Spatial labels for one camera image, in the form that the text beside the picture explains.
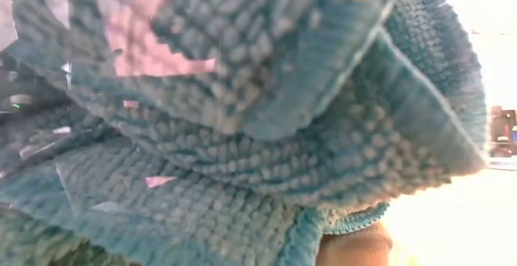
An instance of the teal chenille blanket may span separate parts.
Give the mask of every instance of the teal chenille blanket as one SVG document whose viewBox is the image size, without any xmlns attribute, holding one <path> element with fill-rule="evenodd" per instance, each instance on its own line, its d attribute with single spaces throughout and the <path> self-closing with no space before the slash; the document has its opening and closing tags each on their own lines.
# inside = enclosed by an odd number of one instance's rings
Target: teal chenille blanket
<svg viewBox="0 0 517 266">
<path fill-rule="evenodd" d="M 116 76 L 96 0 L 69 30 L 12 2 L 7 52 L 74 104 L 0 125 L 12 150 L 69 128 L 0 160 L 1 265 L 310 266 L 324 234 L 485 164 L 481 67 L 446 0 L 170 0 L 155 34 L 218 66 L 165 78 Z"/>
</svg>

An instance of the teal fabric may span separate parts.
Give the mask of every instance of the teal fabric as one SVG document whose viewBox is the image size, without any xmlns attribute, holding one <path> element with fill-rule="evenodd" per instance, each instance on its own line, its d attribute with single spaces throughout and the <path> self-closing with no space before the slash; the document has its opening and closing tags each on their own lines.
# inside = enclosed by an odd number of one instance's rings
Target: teal fabric
<svg viewBox="0 0 517 266">
<path fill-rule="evenodd" d="M 10 172 L 0 201 L 127 260 L 314 265 L 324 233 L 370 226 L 391 199 L 485 164 L 480 66 L 444 0 L 171 0 L 157 35 L 191 58 L 221 55 L 213 74 L 174 78 L 117 78 L 95 0 L 72 16 L 73 89 L 60 71 L 70 47 L 45 42 L 57 51 L 42 62 L 44 37 L 27 32 L 8 49 L 76 104 L 0 127 L 4 147 L 74 132 Z M 175 20 L 195 31 L 167 33 Z M 148 188 L 150 176 L 174 179 Z"/>
</svg>

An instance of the knitted blanket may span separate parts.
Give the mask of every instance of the knitted blanket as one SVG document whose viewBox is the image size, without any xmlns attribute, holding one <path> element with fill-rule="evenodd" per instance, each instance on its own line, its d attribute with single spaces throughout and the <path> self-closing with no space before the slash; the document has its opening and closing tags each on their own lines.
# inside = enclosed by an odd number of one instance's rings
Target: knitted blanket
<svg viewBox="0 0 517 266">
<path fill-rule="evenodd" d="M 99 0 L 70 0 L 69 29 L 12 2 L 5 52 L 74 104 L 0 126 L 0 264 L 314 265 L 324 233 L 485 164 L 480 65 L 445 0 L 166 1 L 149 28 L 216 66 L 160 77 L 117 74 L 138 58 Z"/>
</svg>

